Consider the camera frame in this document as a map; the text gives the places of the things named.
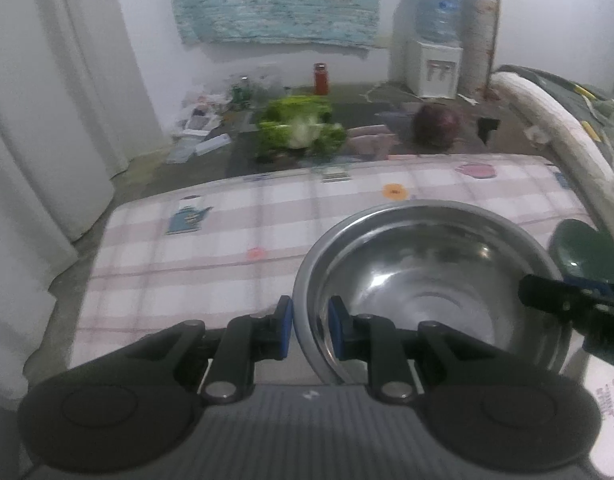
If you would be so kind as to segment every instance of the red bottle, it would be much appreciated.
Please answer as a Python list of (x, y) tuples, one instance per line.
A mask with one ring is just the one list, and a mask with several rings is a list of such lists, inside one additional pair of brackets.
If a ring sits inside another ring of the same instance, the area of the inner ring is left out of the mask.
[(315, 95), (327, 95), (329, 93), (329, 76), (327, 65), (315, 63), (313, 66), (313, 92)]

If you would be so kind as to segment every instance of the bowl rim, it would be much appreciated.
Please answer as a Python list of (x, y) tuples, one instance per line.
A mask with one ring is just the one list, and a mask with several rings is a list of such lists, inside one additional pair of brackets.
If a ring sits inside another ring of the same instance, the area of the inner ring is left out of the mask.
[[(327, 357), (323, 354), (318, 342), (316, 341), (316, 337), (314, 336), (315, 326), (312, 324), (315, 323), (315, 316), (309, 315), (309, 309), (307, 306), (309, 277), (311, 276), (313, 269), (320, 260), (322, 254), (353, 224), (367, 218), (380, 215), (386, 211), (409, 209), (412, 207), (457, 208), (462, 211), (484, 216), (487, 219), (500, 224), (503, 228), (511, 230), (515, 235), (522, 238), (522, 240), (530, 248), (532, 248), (536, 256), (542, 260), (551, 279), (562, 279), (562, 274), (554, 263), (553, 259), (535, 238), (533, 238), (519, 225), (516, 225), (507, 218), (479, 206), (466, 204), (463, 202), (455, 202), (452, 200), (413, 199), (404, 200), (397, 203), (378, 205), (357, 212), (347, 217), (343, 221), (338, 222), (338, 224), (334, 225), (316, 241), (300, 264), (300, 268), (298, 269), (298, 273), (296, 273), (296, 278), (293, 283), (293, 325), (296, 338), (298, 339), (300, 348), (309, 362), (309, 365), (311, 365), (311, 368), (325, 384), (341, 384), (344, 383), (344, 380), (338, 373), (336, 373), (335, 368), (328, 362)], [(549, 362), (549, 370), (559, 372), (562, 368), (567, 355), (568, 347), (570, 345), (571, 334), (571, 324), (561, 324), (560, 340), (556, 346), (556, 352)]]

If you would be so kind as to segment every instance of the checkered tablecloth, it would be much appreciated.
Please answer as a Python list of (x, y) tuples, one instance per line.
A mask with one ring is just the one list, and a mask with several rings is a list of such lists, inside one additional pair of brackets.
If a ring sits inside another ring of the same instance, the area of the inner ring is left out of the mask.
[[(109, 219), (84, 297), (71, 367), (185, 319), (209, 328), (273, 309), (312, 244), (347, 216), (394, 199), (478, 205), (543, 246), (565, 218), (591, 223), (558, 169), (525, 155), (433, 155), (238, 177), (127, 203)], [(185, 196), (212, 209), (200, 230), (166, 235)]]

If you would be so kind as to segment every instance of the white logo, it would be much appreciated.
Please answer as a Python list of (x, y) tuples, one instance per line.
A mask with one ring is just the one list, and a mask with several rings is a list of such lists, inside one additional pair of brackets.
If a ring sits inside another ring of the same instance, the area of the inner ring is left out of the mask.
[(316, 390), (309, 390), (308, 392), (304, 392), (302, 396), (307, 400), (313, 400), (320, 396), (320, 394)]

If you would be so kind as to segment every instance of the stainless steel bowl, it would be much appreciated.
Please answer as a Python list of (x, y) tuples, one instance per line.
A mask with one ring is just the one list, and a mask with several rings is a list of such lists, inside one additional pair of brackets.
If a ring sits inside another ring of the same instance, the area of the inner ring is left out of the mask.
[(529, 272), (561, 277), (538, 242), (494, 213), (438, 200), (375, 207), (335, 225), (305, 257), (293, 287), (296, 334), (325, 383), (365, 381), (365, 366), (333, 354), (326, 316), (337, 294), (352, 314), (410, 329), (436, 320), (560, 370), (571, 330), (520, 303)]

